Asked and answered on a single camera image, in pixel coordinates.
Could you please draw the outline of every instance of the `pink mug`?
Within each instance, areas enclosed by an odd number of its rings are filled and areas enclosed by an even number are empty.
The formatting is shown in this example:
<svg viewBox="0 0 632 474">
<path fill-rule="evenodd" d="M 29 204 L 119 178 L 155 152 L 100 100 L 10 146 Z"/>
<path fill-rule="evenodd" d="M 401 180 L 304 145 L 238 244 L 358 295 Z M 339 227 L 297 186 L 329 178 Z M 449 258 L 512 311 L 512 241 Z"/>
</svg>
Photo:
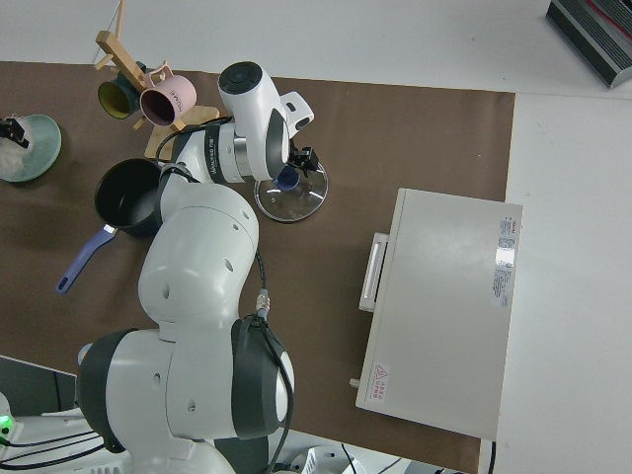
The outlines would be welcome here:
<svg viewBox="0 0 632 474">
<path fill-rule="evenodd" d="M 158 73 L 163 80 L 154 83 L 152 76 Z M 189 79 L 174 75 L 165 62 L 162 66 L 145 74 L 145 89 L 140 95 L 140 108 L 154 125 L 171 125 L 196 104 L 198 94 Z"/>
</svg>

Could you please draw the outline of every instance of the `saucepan handle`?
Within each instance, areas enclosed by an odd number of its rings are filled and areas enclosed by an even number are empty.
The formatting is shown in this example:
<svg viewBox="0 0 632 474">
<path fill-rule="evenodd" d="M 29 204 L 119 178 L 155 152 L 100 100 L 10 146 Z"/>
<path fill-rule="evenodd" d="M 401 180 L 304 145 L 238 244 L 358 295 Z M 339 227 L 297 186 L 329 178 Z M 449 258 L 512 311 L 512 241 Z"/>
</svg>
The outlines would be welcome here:
<svg viewBox="0 0 632 474">
<path fill-rule="evenodd" d="M 117 235 L 117 230 L 110 225 L 106 225 L 103 229 L 99 229 L 92 238 L 84 244 L 79 251 L 79 254 L 75 258 L 74 262 L 68 267 L 66 273 L 59 281 L 56 287 L 56 291 L 59 294 L 65 294 L 75 282 L 75 279 L 79 277 L 81 271 L 84 269 L 88 261 L 101 247 L 112 241 Z"/>
</svg>

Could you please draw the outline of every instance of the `white table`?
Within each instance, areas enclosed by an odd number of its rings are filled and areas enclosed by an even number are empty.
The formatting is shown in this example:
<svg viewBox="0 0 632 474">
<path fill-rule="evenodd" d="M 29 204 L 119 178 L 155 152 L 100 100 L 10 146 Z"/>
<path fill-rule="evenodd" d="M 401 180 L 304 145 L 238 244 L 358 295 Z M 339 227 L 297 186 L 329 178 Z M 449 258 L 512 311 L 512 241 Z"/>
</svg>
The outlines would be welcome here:
<svg viewBox="0 0 632 474">
<path fill-rule="evenodd" d="M 2 2 L 0 60 L 95 62 L 116 3 Z M 632 82 L 607 90 L 546 0 L 187 5 L 128 0 L 125 46 L 208 72 L 251 59 L 276 76 L 517 92 L 507 201 L 524 217 L 496 472 L 632 472 Z"/>
</svg>

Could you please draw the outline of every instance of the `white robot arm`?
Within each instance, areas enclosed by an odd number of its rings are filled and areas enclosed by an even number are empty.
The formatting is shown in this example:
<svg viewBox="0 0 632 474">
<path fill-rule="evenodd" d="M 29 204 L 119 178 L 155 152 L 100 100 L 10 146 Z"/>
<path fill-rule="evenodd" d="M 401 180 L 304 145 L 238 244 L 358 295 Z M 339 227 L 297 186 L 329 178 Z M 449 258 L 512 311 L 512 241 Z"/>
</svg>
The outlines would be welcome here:
<svg viewBox="0 0 632 474">
<path fill-rule="evenodd" d="M 305 166 L 292 160 L 291 138 L 314 120 L 314 113 L 298 93 L 280 96 L 268 72 L 254 62 L 227 67 L 218 87 L 232 119 L 180 133 L 172 161 L 184 163 L 197 180 L 218 184 L 243 183 L 248 177 L 273 180 L 288 162 Z M 317 161 L 306 169 L 316 166 Z"/>
<path fill-rule="evenodd" d="M 219 87 L 234 120 L 184 133 L 174 161 L 192 177 L 166 167 L 161 179 L 162 226 L 138 283 L 159 329 L 106 336 L 80 367 L 86 419 L 110 451 L 129 452 L 134 474 L 232 472 L 214 439 L 269 435 L 291 415 L 287 352 L 265 311 L 238 314 L 259 224 L 251 206 L 216 181 L 276 176 L 290 137 L 313 114 L 298 94 L 282 99 L 254 63 L 227 68 Z"/>
</svg>

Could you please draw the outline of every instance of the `brown tabletop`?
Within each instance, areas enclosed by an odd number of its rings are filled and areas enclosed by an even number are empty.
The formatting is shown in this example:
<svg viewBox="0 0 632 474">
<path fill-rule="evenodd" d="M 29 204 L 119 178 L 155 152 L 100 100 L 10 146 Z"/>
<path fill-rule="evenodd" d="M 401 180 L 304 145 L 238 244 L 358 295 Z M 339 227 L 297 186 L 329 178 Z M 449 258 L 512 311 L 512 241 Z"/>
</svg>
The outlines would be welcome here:
<svg viewBox="0 0 632 474">
<path fill-rule="evenodd" d="M 185 73 L 198 103 L 223 110 L 216 75 Z M 100 228 L 94 192 L 116 162 L 142 157 L 149 126 L 110 118 L 98 85 L 113 77 L 87 65 L 0 62 L 0 116 L 45 114 L 62 130 L 52 168 L 24 184 L 0 182 L 0 354 L 76 372 L 86 343 L 150 328 L 136 283 L 149 239 L 120 233 L 68 294 L 54 288 Z M 316 119 L 297 136 L 329 176 L 317 213 L 294 224 L 265 218 L 252 185 L 234 189 L 260 215 L 260 248 L 273 300 L 270 324 L 296 372 L 292 427 L 410 459 L 475 472 L 479 440 L 356 408 L 370 314 L 357 309 L 373 232 L 388 232 L 399 188 L 503 200 L 514 95 L 331 81 L 275 79 Z M 255 269 L 241 312 L 252 311 Z"/>
</svg>

